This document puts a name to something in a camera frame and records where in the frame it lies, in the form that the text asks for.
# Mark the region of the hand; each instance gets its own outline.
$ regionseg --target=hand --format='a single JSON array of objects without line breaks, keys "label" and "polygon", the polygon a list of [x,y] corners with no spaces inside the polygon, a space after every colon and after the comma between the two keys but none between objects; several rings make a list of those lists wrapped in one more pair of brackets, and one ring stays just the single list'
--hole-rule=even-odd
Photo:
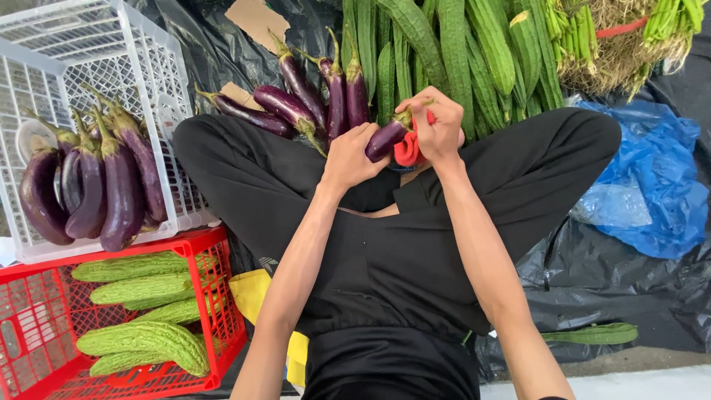
[{"label": "hand", "polygon": [[[457,148],[464,108],[450,100],[442,92],[429,86],[413,98],[404,100],[395,112],[405,111],[410,106],[417,123],[419,150],[437,168],[445,160],[459,159]],[[434,124],[427,123],[427,109],[434,115]]]},{"label": "hand", "polygon": [[375,163],[365,156],[365,146],[379,129],[378,124],[365,123],[332,141],[319,185],[343,196],[349,188],[373,178],[385,168],[390,163],[390,156]]}]

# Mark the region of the yellow cloth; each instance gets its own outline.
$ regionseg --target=yellow cloth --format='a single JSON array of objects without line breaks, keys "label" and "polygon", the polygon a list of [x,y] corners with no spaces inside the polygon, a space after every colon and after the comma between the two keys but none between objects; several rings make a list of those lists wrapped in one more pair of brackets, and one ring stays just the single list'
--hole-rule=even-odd
[{"label": "yellow cloth", "polygon": [[[271,282],[272,279],[266,270],[254,270],[230,279],[230,290],[235,297],[237,309],[254,325],[257,324],[257,316]],[[292,333],[287,349],[289,357],[287,381],[306,386],[306,351],[308,347],[308,337],[298,332]]]}]

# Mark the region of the black pants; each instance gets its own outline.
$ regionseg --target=black pants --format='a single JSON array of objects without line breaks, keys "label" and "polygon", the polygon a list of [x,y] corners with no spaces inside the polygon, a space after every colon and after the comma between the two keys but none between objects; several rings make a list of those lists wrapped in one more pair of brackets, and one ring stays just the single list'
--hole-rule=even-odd
[{"label": "black pants", "polygon": [[[614,119],[567,108],[497,132],[460,155],[516,262],[560,224],[619,142]],[[182,122],[173,147],[213,212],[257,257],[280,260],[326,160],[315,149],[224,116]],[[396,201],[400,214],[336,214],[298,332],[313,337],[347,327],[416,327],[461,341],[469,330],[489,331],[434,170],[399,186],[400,175],[383,170],[343,198],[341,206],[355,211]]]}]

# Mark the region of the person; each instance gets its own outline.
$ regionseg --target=person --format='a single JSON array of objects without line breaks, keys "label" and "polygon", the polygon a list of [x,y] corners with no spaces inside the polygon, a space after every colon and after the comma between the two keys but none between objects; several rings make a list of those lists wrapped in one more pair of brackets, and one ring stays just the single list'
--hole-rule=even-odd
[{"label": "person", "polygon": [[233,117],[177,127],[175,153],[211,209],[279,261],[231,399],[279,398],[294,330],[309,338],[303,399],[479,399],[467,344],[492,326],[519,399],[574,399],[514,263],[609,163],[617,122],[563,108],[458,150],[460,105],[430,87],[406,107],[431,168],[403,177],[364,155],[376,124],[334,140],[328,159]]}]

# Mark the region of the red cloth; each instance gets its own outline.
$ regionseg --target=red cloth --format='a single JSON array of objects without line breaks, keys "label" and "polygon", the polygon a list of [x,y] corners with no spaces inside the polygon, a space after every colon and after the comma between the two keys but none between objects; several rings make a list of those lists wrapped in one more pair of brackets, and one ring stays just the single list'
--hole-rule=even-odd
[{"label": "red cloth", "polygon": [[[434,124],[434,114],[427,110],[427,123]],[[405,138],[400,143],[395,144],[395,162],[403,167],[412,167],[426,161],[422,152],[419,150],[419,142],[417,141],[417,123],[412,118],[412,132],[405,134]]]}]

